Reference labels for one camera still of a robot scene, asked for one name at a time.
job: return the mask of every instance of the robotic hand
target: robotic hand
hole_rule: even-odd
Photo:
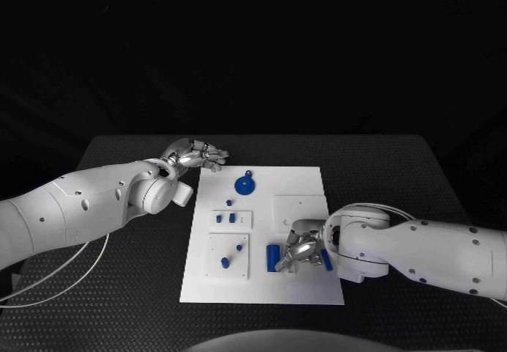
[[[156,214],[192,193],[178,181],[188,167],[220,171],[227,152],[179,139],[159,158],[70,172],[0,201],[0,269],[50,249],[89,242],[129,220]]]
[[[507,233],[407,218],[390,227],[381,209],[345,206],[326,220],[295,221],[276,271],[293,260],[319,265],[325,249],[341,279],[359,283],[391,265],[413,281],[507,300]]]

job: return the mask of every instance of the small blue piece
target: small blue piece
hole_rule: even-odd
[[[228,259],[223,257],[220,262],[221,262],[221,268],[226,269],[228,267]]]
[[[244,172],[244,176],[241,176],[234,183],[234,189],[238,194],[247,196],[254,190],[254,182],[251,179],[251,171],[247,170]]]
[[[279,246],[277,244],[270,244],[266,246],[266,259],[267,259],[267,272],[275,273],[275,265],[279,262]]]
[[[322,250],[319,251],[319,254],[322,255],[325,270],[326,270],[326,271],[331,271],[331,270],[332,270],[332,265],[331,265],[331,261],[329,261],[329,255],[326,254],[326,250],[322,249]]]

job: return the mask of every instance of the black table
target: black table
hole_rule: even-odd
[[[228,150],[230,165],[319,166],[329,213],[352,202],[378,202],[420,219],[468,224],[419,136],[190,137]],[[178,138],[99,136],[77,168],[155,158]],[[197,187],[195,169],[182,181]],[[63,296],[2,312],[5,350],[178,351],[234,332],[289,328],[335,331],[407,350],[507,351],[507,310],[486,298],[411,282],[394,269],[361,284],[342,281],[344,307],[178,303],[194,201],[133,219],[110,235],[93,272]],[[8,303],[37,301],[63,290],[84,273],[102,243],[90,243],[63,272]],[[74,251],[31,258],[18,287]]]

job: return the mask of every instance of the dark backdrop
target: dark backdrop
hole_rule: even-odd
[[[2,199],[73,171],[97,134],[416,133],[473,223],[507,230],[502,3],[34,6],[1,39]]]

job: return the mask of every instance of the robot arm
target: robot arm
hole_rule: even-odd
[[[0,201],[0,269],[97,239],[135,217],[156,214],[171,201],[184,207],[192,189],[179,176],[188,167],[218,171],[224,157],[226,151],[181,139],[159,158],[71,172]]]
[[[325,220],[313,241],[325,247],[336,276],[345,280],[359,283],[364,277],[384,276],[391,265],[426,285],[507,299],[507,234],[501,231],[426,220],[390,227],[381,210],[345,207]]]

